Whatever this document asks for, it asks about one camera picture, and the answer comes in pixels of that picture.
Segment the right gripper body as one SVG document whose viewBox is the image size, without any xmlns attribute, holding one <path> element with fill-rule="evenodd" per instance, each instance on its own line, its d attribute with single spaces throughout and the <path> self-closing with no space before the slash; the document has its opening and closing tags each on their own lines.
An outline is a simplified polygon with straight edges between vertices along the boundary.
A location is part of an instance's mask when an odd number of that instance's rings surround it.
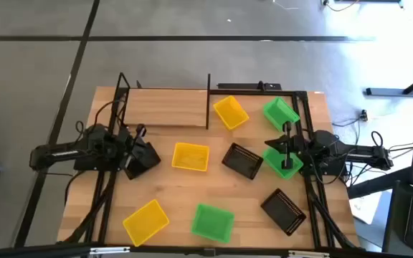
<svg viewBox="0 0 413 258">
<path fill-rule="evenodd" d="M 308 141 L 301 135 L 290 136 L 292 123 L 287 121 L 283 124 L 283 132 L 281 146 L 283 147 L 283 154 L 285 160 L 282 162 L 282 168 L 293 168 L 293 161 L 290 158 L 290 153 L 295 153 L 300 160 L 308 161 L 309 166 L 313 165 L 313 159 L 309 156 Z"/>
</svg>

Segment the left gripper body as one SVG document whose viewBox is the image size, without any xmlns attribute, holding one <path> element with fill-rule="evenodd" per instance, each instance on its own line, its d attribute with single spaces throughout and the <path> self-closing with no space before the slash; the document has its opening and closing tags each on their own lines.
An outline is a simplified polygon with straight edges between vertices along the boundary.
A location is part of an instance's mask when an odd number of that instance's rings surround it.
<svg viewBox="0 0 413 258">
<path fill-rule="evenodd" d="M 144 124 L 137 124 L 136 134 L 128 135 L 123 144 L 122 157 L 120 159 L 120 167 L 124 171 L 129 171 L 135 164 L 138 164 L 140 157 L 133 156 L 133 148 L 136 146 L 136 139 L 142 138 L 146 134 Z"/>
</svg>

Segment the black plastic basket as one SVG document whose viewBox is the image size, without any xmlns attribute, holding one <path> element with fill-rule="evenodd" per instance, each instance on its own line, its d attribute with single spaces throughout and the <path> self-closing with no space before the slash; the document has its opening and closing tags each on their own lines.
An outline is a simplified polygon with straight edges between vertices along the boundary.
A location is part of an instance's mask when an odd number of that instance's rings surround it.
<svg viewBox="0 0 413 258">
<path fill-rule="evenodd" d="M 289 237 L 306 219 L 306 215 L 279 188 L 264 200 L 261 208 Z"/>
<path fill-rule="evenodd" d="M 151 154 L 146 157 L 140 157 L 138 164 L 135 164 L 129 171 L 124 171 L 127 177 L 132 180 L 141 176 L 146 171 L 157 166 L 161 162 L 156 150 L 152 146 Z"/>
<path fill-rule="evenodd" d="M 262 157 L 236 143 L 231 144 L 222 159 L 223 165 L 250 180 L 255 178 L 262 162 Z"/>
</svg>

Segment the green plastic basket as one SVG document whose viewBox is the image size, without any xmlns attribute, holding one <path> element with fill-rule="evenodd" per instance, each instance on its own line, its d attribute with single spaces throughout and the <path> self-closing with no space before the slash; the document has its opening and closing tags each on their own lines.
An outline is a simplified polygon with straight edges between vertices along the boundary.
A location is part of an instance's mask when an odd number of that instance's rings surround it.
<svg viewBox="0 0 413 258">
<path fill-rule="evenodd" d="M 262 157 L 264 162 L 266 162 L 279 177 L 284 179 L 291 179 L 303 167 L 303 162 L 299 157 L 297 157 L 295 153 L 290 153 L 290 159 L 293 166 L 292 168 L 283 168 L 286 155 L 280 154 L 277 150 L 271 147 L 264 151 Z"/>
<path fill-rule="evenodd" d="M 233 226 L 232 212 L 199 204 L 191 225 L 191 233 L 217 242 L 229 243 Z"/>
<path fill-rule="evenodd" d="M 295 123 L 300 120 L 300 116 L 281 97 L 275 97 L 265 104 L 263 114 L 280 132 L 283 132 L 286 122 Z"/>
</svg>

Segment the yellow plastic basket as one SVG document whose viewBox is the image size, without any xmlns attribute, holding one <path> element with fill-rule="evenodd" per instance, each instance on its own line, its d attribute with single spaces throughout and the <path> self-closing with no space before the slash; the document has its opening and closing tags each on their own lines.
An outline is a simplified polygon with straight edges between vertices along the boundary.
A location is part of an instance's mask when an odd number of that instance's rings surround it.
<svg viewBox="0 0 413 258">
<path fill-rule="evenodd" d="M 169 219 L 154 199 L 123 220 L 123 227 L 135 247 L 139 247 L 169 224 Z"/>
<path fill-rule="evenodd" d="M 249 120 L 249 115 L 232 95 L 214 103 L 213 108 L 228 130 L 234 130 Z"/>
<path fill-rule="evenodd" d="M 209 146 L 176 143 L 171 166 L 192 171 L 206 171 L 209 162 Z"/>
</svg>

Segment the white paper sheet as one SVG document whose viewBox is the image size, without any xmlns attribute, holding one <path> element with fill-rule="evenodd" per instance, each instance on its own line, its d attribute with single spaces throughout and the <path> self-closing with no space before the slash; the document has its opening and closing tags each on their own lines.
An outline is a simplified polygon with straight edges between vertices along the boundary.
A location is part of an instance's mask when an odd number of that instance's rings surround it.
<svg viewBox="0 0 413 258">
<path fill-rule="evenodd" d="M 363 196 L 351 199 L 349 203 L 355 218 L 366 224 L 371 224 L 379 204 L 379 197 Z"/>
</svg>

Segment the black side desk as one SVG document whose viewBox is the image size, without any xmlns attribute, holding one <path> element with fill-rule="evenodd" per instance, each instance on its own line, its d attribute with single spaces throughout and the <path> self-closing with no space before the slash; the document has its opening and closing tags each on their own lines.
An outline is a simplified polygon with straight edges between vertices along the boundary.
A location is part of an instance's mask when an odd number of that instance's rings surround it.
<svg viewBox="0 0 413 258">
<path fill-rule="evenodd" d="M 384 190 L 392 190 L 383 242 L 385 252 L 408 252 L 413 249 L 404 242 L 410 202 L 413 197 L 412 167 L 353 185 L 348 197 L 355 199 Z"/>
</svg>

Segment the black metal divider frame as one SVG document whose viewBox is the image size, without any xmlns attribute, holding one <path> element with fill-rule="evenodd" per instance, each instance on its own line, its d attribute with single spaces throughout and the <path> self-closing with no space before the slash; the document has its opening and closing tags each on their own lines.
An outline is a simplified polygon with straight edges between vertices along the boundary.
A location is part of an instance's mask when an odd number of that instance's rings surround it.
<svg viewBox="0 0 413 258">
<path fill-rule="evenodd" d="M 131 87 L 120 72 L 115 89 L 112 112 L 124 125 L 143 123 L 149 126 L 209 126 L 209 97 L 211 77 L 205 89 L 194 88 L 144 88 L 137 82 Z"/>
</svg>

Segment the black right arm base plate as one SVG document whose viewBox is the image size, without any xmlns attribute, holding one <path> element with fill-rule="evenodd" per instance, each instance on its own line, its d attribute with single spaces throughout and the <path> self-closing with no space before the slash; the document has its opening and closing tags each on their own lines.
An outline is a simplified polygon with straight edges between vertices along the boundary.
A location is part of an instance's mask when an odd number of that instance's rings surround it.
<svg viewBox="0 0 413 258">
<path fill-rule="evenodd" d="M 306 150 L 298 154 L 303 162 L 303 170 L 319 176 L 338 176 L 343 174 L 346 154 L 332 153 L 328 149 Z"/>
</svg>

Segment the black aluminium table frame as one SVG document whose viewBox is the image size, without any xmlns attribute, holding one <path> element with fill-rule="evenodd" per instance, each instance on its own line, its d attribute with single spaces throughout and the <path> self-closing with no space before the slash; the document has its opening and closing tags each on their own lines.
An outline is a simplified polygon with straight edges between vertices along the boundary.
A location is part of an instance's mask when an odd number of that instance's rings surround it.
<svg viewBox="0 0 413 258">
<path fill-rule="evenodd" d="M 326 97 L 321 92 L 309 92 L 303 100 L 297 92 L 252 92 L 233 90 L 234 96 L 249 115 L 249 120 L 234 130 L 228 130 L 216 114 L 213 104 L 224 96 L 211 90 L 209 126 L 149 126 L 145 141 L 156 149 L 161 162 L 130 180 L 124 172 L 116 176 L 109 209 L 102 209 L 95 221 L 92 239 L 106 244 L 130 244 L 123 220 L 156 199 L 166 213 L 169 224 L 152 236 L 147 247 L 221 247 L 221 243 L 191 233 L 191 225 L 199 204 L 215 206 L 234 214 L 234 226 L 229 242 L 236 248 L 311 249 L 314 246 L 311 223 L 305 220 L 291 236 L 261 208 L 262 202 L 277 188 L 282 190 L 304 213 L 308 213 L 305 182 L 300 174 L 291 179 L 279 177 L 268 165 L 262 165 L 253 180 L 245 178 L 222 164 L 232 143 L 256 154 L 262 154 L 265 141 L 278 138 L 279 131 L 263 115 L 263 107 L 275 97 L 297 106 L 301 125 L 308 127 L 313 119 L 317 129 L 329 130 L 330 118 Z M 206 171 L 192 171 L 171 166 L 176 143 L 209 146 Z"/>
</svg>

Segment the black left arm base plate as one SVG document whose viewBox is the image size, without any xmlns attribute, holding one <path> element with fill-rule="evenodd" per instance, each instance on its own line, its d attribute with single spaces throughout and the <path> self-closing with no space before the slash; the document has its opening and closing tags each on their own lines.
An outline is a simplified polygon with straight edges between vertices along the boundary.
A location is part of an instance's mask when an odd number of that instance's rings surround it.
<svg viewBox="0 0 413 258">
<path fill-rule="evenodd" d="M 74 163 L 73 168 L 77 171 L 120 171 L 119 162 L 106 160 L 104 158 L 80 158 Z"/>
</svg>

